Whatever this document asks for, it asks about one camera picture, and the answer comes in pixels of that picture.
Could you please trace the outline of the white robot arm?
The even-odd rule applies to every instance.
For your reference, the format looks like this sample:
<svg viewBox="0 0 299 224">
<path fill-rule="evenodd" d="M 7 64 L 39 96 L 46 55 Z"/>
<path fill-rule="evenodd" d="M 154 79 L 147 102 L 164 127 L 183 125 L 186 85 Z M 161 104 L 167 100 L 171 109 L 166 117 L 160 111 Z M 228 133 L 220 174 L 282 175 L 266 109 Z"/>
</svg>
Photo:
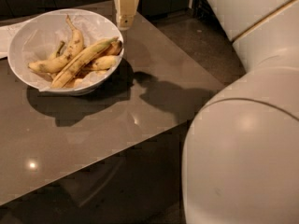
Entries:
<svg viewBox="0 0 299 224">
<path fill-rule="evenodd" d="M 187 224 L 299 224 L 299 0 L 207 0 L 246 74 L 182 153 Z"/>
</svg>

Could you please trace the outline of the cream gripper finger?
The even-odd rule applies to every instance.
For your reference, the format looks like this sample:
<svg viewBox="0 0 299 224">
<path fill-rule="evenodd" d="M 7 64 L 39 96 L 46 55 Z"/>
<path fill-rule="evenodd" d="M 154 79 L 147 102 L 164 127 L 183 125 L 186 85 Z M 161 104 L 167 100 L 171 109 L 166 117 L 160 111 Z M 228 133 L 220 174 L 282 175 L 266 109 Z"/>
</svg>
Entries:
<svg viewBox="0 0 299 224">
<path fill-rule="evenodd" d="M 139 0 L 114 0 L 116 8 L 116 23 L 119 29 L 132 27 L 137 12 Z"/>
</svg>

